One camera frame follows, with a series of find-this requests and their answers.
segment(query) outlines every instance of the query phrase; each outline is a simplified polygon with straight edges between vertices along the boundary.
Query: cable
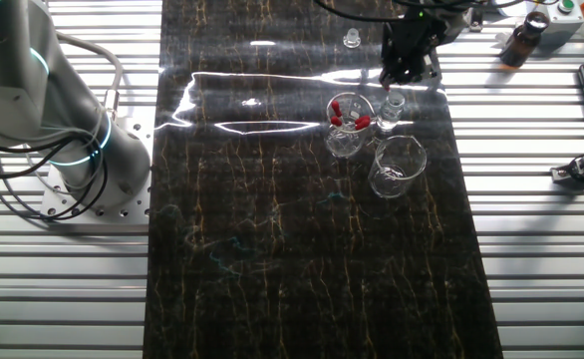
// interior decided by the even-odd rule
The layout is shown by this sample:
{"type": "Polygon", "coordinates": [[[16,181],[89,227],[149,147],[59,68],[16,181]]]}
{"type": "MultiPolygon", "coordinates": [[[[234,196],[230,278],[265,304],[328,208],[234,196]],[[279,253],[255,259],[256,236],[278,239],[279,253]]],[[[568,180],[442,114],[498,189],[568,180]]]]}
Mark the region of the cable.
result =
{"type": "MultiPolygon", "coordinates": [[[[43,128],[43,129],[57,130],[57,128],[43,128]]],[[[33,142],[45,142],[45,141],[53,140],[54,138],[57,138],[57,137],[64,135],[64,134],[74,134],[74,133],[84,133],[84,134],[88,133],[91,136],[93,135],[93,134],[91,134],[88,131],[83,130],[83,129],[60,129],[60,132],[58,132],[58,133],[42,136],[39,138],[28,138],[28,139],[27,138],[19,138],[19,137],[9,136],[9,135],[2,134],[2,133],[0,133],[0,137],[7,139],[7,140],[10,140],[10,141],[18,141],[18,142],[23,142],[23,143],[24,142],[33,143],[33,142]]]]}
{"type": "MultiPolygon", "coordinates": [[[[102,156],[102,152],[101,149],[99,148],[99,146],[97,146],[96,151],[98,151],[98,155],[102,156]]],[[[93,171],[96,173],[99,171],[99,169],[97,169],[95,167],[95,159],[91,158],[91,162],[93,164],[93,171]]],[[[26,202],[24,202],[13,190],[13,188],[10,186],[10,184],[8,183],[7,180],[4,179],[4,183],[9,191],[9,193],[11,193],[11,195],[13,197],[15,197],[15,199],[22,204],[25,208],[27,208],[29,211],[31,211],[32,214],[24,214],[21,211],[19,211],[17,208],[15,208],[14,206],[12,206],[7,200],[6,198],[4,198],[4,196],[0,193],[0,200],[11,210],[13,211],[15,214],[19,215],[20,217],[24,218],[24,219],[42,219],[42,220],[68,220],[68,219],[72,219],[75,218],[77,216],[82,215],[83,213],[85,213],[87,210],[89,210],[91,207],[93,207],[93,205],[95,205],[95,203],[97,203],[97,201],[102,197],[102,195],[104,194],[104,191],[106,190],[106,186],[108,184],[108,166],[106,163],[103,163],[103,170],[104,170],[104,180],[102,182],[102,186],[100,187],[100,190],[98,191],[97,195],[95,196],[95,198],[93,198],[93,200],[91,200],[91,202],[89,202],[83,209],[78,210],[77,212],[69,215],[69,216],[65,216],[63,217],[64,214],[70,212],[70,211],[74,211],[74,209],[77,208],[77,206],[80,205],[80,203],[86,198],[86,196],[88,195],[88,193],[91,190],[92,184],[95,181],[95,177],[93,177],[93,179],[91,180],[91,182],[89,183],[89,185],[87,186],[86,191],[84,192],[84,194],[75,202],[75,204],[73,204],[72,206],[70,206],[69,208],[67,208],[66,210],[58,213],[58,214],[54,214],[54,215],[45,215],[37,210],[35,210],[34,208],[32,208],[31,206],[29,206],[26,202]]],[[[1,159],[0,159],[0,173],[3,173],[3,166],[1,164],[1,159]]]]}
{"type": "MultiPolygon", "coordinates": [[[[95,171],[95,162],[93,162],[93,171],[95,171]]],[[[4,166],[2,165],[2,159],[0,159],[0,175],[4,175],[4,166]]],[[[91,190],[91,187],[89,186],[86,191],[82,194],[82,196],[73,204],[71,205],[69,208],[67,208],[66,210],[64,210],[61,213],[58,214],[54,214],[54,215],[44,215],[41,212],[39,212],[38,210],[34,209],[33,207],[31,207],[30,205],[28,205],[25,201],[22,200],[22,198],[20,198],[15,191],[13,190],[13,188],[11,187],[11,184],[8,182],[7,179],[2,179],[2,181],[4,182],[4,185],[6,186],[6,189],[9,191],[9,193],[20,203],[22,204],[26,209],[28,209],[29,211],[31,211],[33,214],[35,214],[34,216],[28,216],[28,215],[20,215],[22,217],[27,217],[29,219],[56,219],[61,217],[62,215],[72,211],[73,209],[75,209],[78,205],[80,205],[82,203],[82,201],[86,198],[86,196],[88,195],[89,191],[91,190]]]]}
{"type": "Polygon", "coordinates": [[[335,14],[335,15],[338,15],[342,18],[355,20],[355,21],[364,21],[364,22],[397,22],[397,21],[414,22],[414,21],[417,21],[416,19],[406,20],[406,19],[399,18],[399,17],[380,18],[380,17],[367,17],[367,16],[353,15],[353,14],[348,14],[348,13],[345,13],[343,11],[332,8],[332,7],[328,6],[327,4],[323,3],[321,0],[314,0],[314,3],[319,5],[320,7],[324,8],[325,10],[335,14]]]}
{"type": "Polygon", "coordinates": [[[9,174],[9,175],[0,175],[0,180],[3,180],[3,179],[16,179],[18,177],[26,176],[26,175],[29,175],[29,174],[35,172],[41,166],[45,165],[48,160],[50,160],[52,157],[54,157],[59,151],[61,151],[67,144],[69,144],[72,141],[73,141],[73,139],[67,139],[64,143],[62,143],[61,145],[57,146],[52,151],[50,151],[36,165],[34,165],[33,167],[31,167],[31,168],[29,168],[27,170],[24,170],[24,171],[21,171],[21,172],[18,172],[18,173],[9,174]]]}
{"type": "MultiPolygon", "coordinates": [[[[503,7],[507,7],[507,6],[516,5],[516,4],[519,4],[523,1],[533,1],[533,0],[512,0],[508,3],[504,3],[504,4],[500,4],[500,5],[485,5],[485,4],[477,3],[473,0],[457,0],[454,2],[447,3],[447,4],[421,4],[421,3],[417,3],[417,2],[413,2],[413,1],[404,1],[404,0],[392,0],[392,1],[399,4],[399,5],[418,7],[418,8],[422,8],[422,9],[448,9],[450,7],[459,6],[459,5],[467,5],[468,8],[471,7],[471,8],[478,8],[478,9],[499,9],[499,8],[503,8],[503,7]]],[[[416,21],[420,21],[420,19],[409,19],[408,20],[408,19],[404,19],[404,18],[400,18],[400,17],[381,18],[381,17],[359,16],[359,15],[348,14],[348,13],[345,13],[343,11],[337,10],[337,9],[330,7],[327,4],[323,3],[321,0],[314,0],[314,3],[319,5],[323,9],[335,14],[335,15],[338,15],[338,16],[346,18],[346,19],[355,20],[355,21],[364,21],[364,22],[400,22],[400,21],[416,22],[416,21]]]]}
{"type": "Polygon", "coordinates": [[[421,3],[417,3],[417,2],[413,2],[413,1],[403,1],[403,0],[392,0],[392,2],[399,4],[399,5],[418,7],[418,8],[422,8],[422,9],[443,9],[443,8],[449,8],[449,7],[458,6],[458,5],[474,4],[473,0],[458,0],[458,1],[450,2],[448,4],[421,4],[421,3]]]}
{"type": "Polygon", "coordinates": [[[9,149],[9,148],[4,148],[0,146],[0,152],[5,152],[8,154],[28,154],[28,153],[34,153],[34,152],[38,152],[38,151],[45,151],[45,150],[50,150],[53,147],[63,144],[65,143],[69,138],[63,138],[63,139],[59,139],[51,144],[45,145],[45,146],[39,146],[39,147],[34,147],[34,148],[29,148],[28,150],[20,150],[20,149],[9,149]]]}
{"type": "Polygon", "coordinates": [[[66,41],[67,43],[73,46],[77,46],[79,48],[104,56],[108,61],[110,61],[115,66],[115,78],[113,79],[111,90],[116,90],[120,87],[120,82],[122,81],[122,77],[124,76],[124,67],[122,66],[122,62],[120,62],[120,59],[118,59],[117,56],[115,56],[115,54],[92,42],[78,39],[74,36],[66,35],[59,31],[57,32],[57,38],[59,40],[66,41]]]}
{"type": "MultiPolygon", "coordinates": [[[[34,166],[35,164],[33,163],[33,160],[31,159],[31,156],[29,154],[24,154],[24,156],[26,157],[26,161],[28,162],[29,166],[34,166]]],[[[62,181],[64,181],[64,185],[68,188],[71,189],[84,189],[86,188],[90,182],[99,174],[99,170],[102,168],[102,164],[104,163],[104,156],[100,156],[100,163],[97,165],[97,171],[93,173],[92,176],[90,176],[88,179],[86,179],[85,183],[79,184],[79,185],[70,185],[68,183],[66,183],[64,181],[64,179],[62,179],[62,181]]],[[[58,194],[66,194],[66,195],[73,195],[77,192],[79,192],[78,190],[71,190],[71,191],[65,191],[65,190],[61,190],[61,189],[57,189],[54,186],[52,186],[50,183],[48,183],[47,180],[45,180],[42,175],[40,175],[39,173],[35,172],[35,176],[38,178],[38,180],[40,180],[40,182],[49,190],[58,193],[58,194]]]]}

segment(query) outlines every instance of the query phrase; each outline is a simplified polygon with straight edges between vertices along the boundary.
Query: small glass vial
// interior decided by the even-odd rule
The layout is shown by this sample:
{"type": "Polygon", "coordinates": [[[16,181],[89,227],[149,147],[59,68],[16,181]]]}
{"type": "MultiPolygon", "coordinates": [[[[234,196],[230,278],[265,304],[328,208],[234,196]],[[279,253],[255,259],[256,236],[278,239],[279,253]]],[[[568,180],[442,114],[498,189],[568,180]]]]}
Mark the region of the small glass vial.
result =
{"type": "Polygon", "coordinates": [[[387,99],[381,105],[376,124],[381,131],[393,129],[401,119],[405,107],[405,96],[398,91],[390,91],[387,99]]]}
{"type": "Polygon", "coordinates": [[[361,45],[361,37],[359,36],[359,30],[352,28],[348,30],[348,34],[343,37],[343,45],[354,49],[361,45]]]}
{"type": "Polygon", "coordinates": [[[549,26],[549,18],[541,12],[530,12],[524,19],[524,24],[513,30],[513,34],[500,53],[503,64],[520,67],[531,56],[533,50],[540,44],[542,32],[549,26]]]}

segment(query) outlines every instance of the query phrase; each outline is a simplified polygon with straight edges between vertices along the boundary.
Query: black cable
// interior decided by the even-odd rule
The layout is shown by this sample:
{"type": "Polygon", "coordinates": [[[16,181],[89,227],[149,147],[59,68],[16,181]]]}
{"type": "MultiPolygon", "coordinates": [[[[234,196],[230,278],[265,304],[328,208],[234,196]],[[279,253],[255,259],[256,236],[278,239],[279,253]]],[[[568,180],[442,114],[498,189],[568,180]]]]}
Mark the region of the black cable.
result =
{"type": "Polygon", "coordinates": [[[399,5],[418,7],[421,9],[442,9],[442,8],[448,8],[448,7],[458,6],[458,5],[475,4],[475,2],[473,0],[457,0],[454,2],[450,2],[448,4],[421,4],[418,2],[414,2],[414,1],[403,1],[403,0],[392,0],[392,2],[394,2],[395,4],[399,4],[399,5]]]}
{"type": "Polygon", "coordinates": [[[93,200],[91,200],[90,203],[88,203],[83,209],[79,210],[76,213],[73,213],[69,216],[66,217],[62,217],[62,215],[68,213],[69,211],[72,211],[73,209],[75,209],[88,195],[92,184],[94,182],[95,179],[92,179],[91,182],[89,182],[89,185],[86,188],[86,191],[84,192],[84,194],[82,195],[82,197],[80,199],[77,200],[77,202],[75,202],[75,204],[73,204],[71,207],[67,208],[65,211],[59,213],[59,214],[55,214],[55,215],[45,215],[37,210],[35,210],[34,208],[32,208],[31,206],[29,206],[28,204],[26,204],[14,191],[13,188],[10,187],[9,184],[7,185],[7,189],[9,190],[9,192],[11,193],[12,196],[15,197],[15,199],[20,202],[20,204],[24,205],[25,208],[29,209],[31,212],[33,212],[34,214],[24,214],[22,213],[20,210],[18,210],[17,208],[15,208],[14,206],[12,206],[4,197],[4,195],[2,195],[0,193],[0,200],[2,201],[2,203],[4,203],[4,205],[6,205],[12,212],[14,212],[15,214],[17,214],[18,216],[24,218],[24,219],[42,219],[42,220],[68,220],[68,219],[73,219],[75,217],[78,217],[82,214],[84,214],[87,210],[89,210],[90,208],[93,207],[93,205],[95,205],[95,203],[102,197],[102,195],[104,194],[104,191],[106,190],[106,186],[108,183],[108,166],[106,165],[106,162],[102,162],[102,169],[104,169],[104,180],[102,182],[102,186],[100,187],[100,190],[98,191],[97,195],[95,196],[95,198],[93,198],[93,200]]]}
{"type": "Polygon", "coordinates": [[[343,11],[332,8],[332,7],[328,6],[327,4],[323,3],[321,0],[314,0],[314,3],[319,5],[320,7],[324,8],[325,10],[335,14],[335,15],[338,15],[342,18],[355,20],[355,21],[364,21],[364,22],[397,22],[397,21],[413,22],[413,21],[417,21],[417,19],[405,20],[405,19],[402,19],[399,17],[380,18],[380,17],[367,17],[367,16],[353,15],[353,14],[348,14],[348,13],[345,13],[343,11]]]}
{"type": "MultiPolygon", "coordinates": [[[[92,165],[92,172],[93,174],[95,173],[95,171],[98,171],[99,169],[96,168],[95,166],[95,159],[93,157],[91,157],[91,165],[92,165]]],[[[4,174],[4,166],[2,165],[2,160],[0,159],[0,174],[4,174]]],[[[91,187],[93,186],[93,183],[95,182],[95,178],[91,179],[91,181],[89,181],[88,185],[86,186],[86,190],[84,191],[84,193],[82,193],[82,195],[80,196],[80,198],[70,207],[68,207],[66,210],[62,211],[61,213],[57,213],[57,214],[53,214],[53,215],[45,215],[43,213],[41,213],[40,211],[34,209],[33,207],[31,207],[30,205],[28,205],[24,200],[22,200],[22,198],[19,197],[19,195],[17,195],[15,193],[15,191],[13,190],[13,188],[11,187],[11,184],[8,182],[7,179],[2,179],[2,181],[4,182],[4,185],[6,186],[6,189],[9,191],[9,193],[20,203],[22,204],[22,206],[24,206],[26,209],[28,209],[29,211],[31,211],[33,214],[35,214],[35,216],[29,216],[29,219],[42,219],[42,220],[54,220],[54,219],[59,219],[62,215],[72,211],[73,209],[77,208],[82,201],[84,201],[84,199],[86,199],[86,197],[88,196],[91,187]]]]}
{"type": "Polygon", "coordinates": [[[63,144],[65,141],[67,141],[69,139],[69,137],[65,137],[63,139],[59,139],[53,143],[50,143],[48,145],[45,146],[40,146],[40,147],[35,147],[35,148],[28,148],[28,149],[9,149],[9,148],[4,148],[4,147],[0,147],[0,152],[5,152],[8,154],[30,154],[30,153],[34,153],[34,152],[39,152],[39,151],[45,151],[45,150],[50,150],[53,147],[57,146],[57,145],[61,145],[63,144]]]}
{"type": "MultiPolygon", "coordinates": [[[[467,7],[478,8],[478,9],[500,9],[500,8],[504,8],[507,6],[519,4],[523,1],[533,1],[533,0],[512,0],[508,3],[504,3],[504,4],[500,4],[500,5],[485,5],[485,4],[477,3],[474,0],[457,0],[457,1],[454,1],[451,3],[447,3],[447,4],[420,4],[417,2],[404,1],[404,0],[392,0],[392,1],[399,4],[399,5],[418,7],[418,8],[422,8],[422,9],[445,9],[445,8],[448,9],[450,7],[459,6],[459,5],[468,5],[467,7]]],[[[546,5],[555,4],[555,2],[557,2],[559,0],[553,0],[553,1],[554,1],[553,3],[546,3],[546,5]]],[[[319,5],[323,9],[335,14],[335,15],[338,15],[342,18],[355,20],[355,21],[364,21],[364,22],[401,22],[401,21],[402,22],[416,22],[416,21],[420,21],[420,19],[409,19],[408,20],[408,19],[404,19],[404,18],[400,18],[400,17],[381,18],[381,17],[359,16],[359,15],[348,14],[346,12],[337,10],[333,7],[328,6],[327,4],[322,2],[321,0],[314,0],[314,3],[319,5]]]]}
{"type": "Polygon", "coordinates": [[[48,160],[50,160],[52,157],[54,157],[59,151],[61,151],[67,144],[69,144],[73,140],[74,140],[73,138],[66,138],[66,141],[64,143],[62,143],[62,144],[58,145],[56,148],[54,148],[41,161],[39,161],[38,163],[36,163],[31,168],[29,168],[27,170],[23,170],[23,171],[18,172],[18,173],[13,173],[13,174],[9,174],[9,175],[0,175],[0,180],[3,180],[3,179],[6,179],[6,180],[7,179],[16,179],[18,177],[22,177],[22,176],[25,176],[25,175],[29,175],[29,174],[37,171],[41,166],[45,165],[48,160]]]}
{"type": "Polygon", "coordinates": [[[97,192],[97,195],[95,196],[95,198],[93,198],[93,200],[91,200],[91,202],[88,203],[79,212],[77,212],[73,215],[69,215],[67,217],[57,218],[57,220],[67,220],[67,219],[72,219],[72,218],[75,218],[77,216],[80,216],[80,215],[84,214],[87,210],[91,209],[91,207],[93,207],[93,205],[95,205],[95,203],[97,203],[97,201],[102,197],[102,194],[104,194],[104,191],[106,190],[106,184],[108,184],[108,182],[109,182],[109,169],[108,169],[108,166],[106,165],[106,162],[102,163],[102,169],[104,169],[104,181],[102,182],[102,186],[100,187],[100,190],[97,192]]]}

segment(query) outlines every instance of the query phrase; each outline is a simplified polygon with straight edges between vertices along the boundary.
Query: metal slotted table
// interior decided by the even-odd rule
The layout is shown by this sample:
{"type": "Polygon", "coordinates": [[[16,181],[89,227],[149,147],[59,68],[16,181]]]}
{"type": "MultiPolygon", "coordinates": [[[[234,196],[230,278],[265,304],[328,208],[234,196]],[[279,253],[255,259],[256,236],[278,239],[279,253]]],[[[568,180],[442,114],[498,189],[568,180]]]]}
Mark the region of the metal slotted table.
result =
{"type": "MultiPolygon", "coordinates": [[[[161,1],[49,5],[60,31],[120,56],[127,70],[120,114],[151,129],[161,1]]],[[[442,81],[505,358],[584,359],[584,191],[575,195],[549,176],[550,167],[584,153],[576,78],[584,39],[503,73],[494,36],[514,23],[487,23],[439,47],[442,81]]],[[[101,97],[111,65],[63,49],[101,97]]],[[[27,166],[3,160],[10,171],[27,166]]],[[[14,184],[41,203],[35,177],[14,184]]],[[[141,358],[146,245],[145,227],[51,232],[0,202],[0,358],[141,358]]]]}

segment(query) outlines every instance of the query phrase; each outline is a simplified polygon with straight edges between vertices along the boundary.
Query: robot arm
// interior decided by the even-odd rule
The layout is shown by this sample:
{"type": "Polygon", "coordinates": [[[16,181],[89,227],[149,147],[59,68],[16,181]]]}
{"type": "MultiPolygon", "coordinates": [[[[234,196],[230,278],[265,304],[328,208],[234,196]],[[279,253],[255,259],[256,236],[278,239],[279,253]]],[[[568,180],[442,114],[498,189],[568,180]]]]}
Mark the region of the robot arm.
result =
{"type": "Polygon", "coordinates": [[[115,123],[117,92],[109,91],[106,107],[101,104],[69,63],[58,37],[76,46],[82,43],[58,36],[42,1],[0,1],[0,148],[27,144],[43,149],[40,152],[46,157],[52,144],[68,140],[50,162],[69,190],[85,188],[90,179],[105,179],[108,169],[104,195],[93,187],[85,190],[90,191],[88,197],[81,190],[73,191],[75,198],[86,198],[83,204],[87,204],[97,197],[97,207],[132,200],[149,174],[146,148],[115,123]],[[91,146],[70,141],[78,134],[91,146]],[[95,157],[102,164],[96,170],[95,157]]]}
{"type": "MultiPolygon", "coordinates": [[[[426,5],[443,5],[448,0],[423,0],[426,5]]],[[[431,53],[438,45],[452,42],[467,27],[467,7],[435,9],[409,7],[404,18],[384,24],[381,84],[406,84],[435,77],[431,53]]]]}

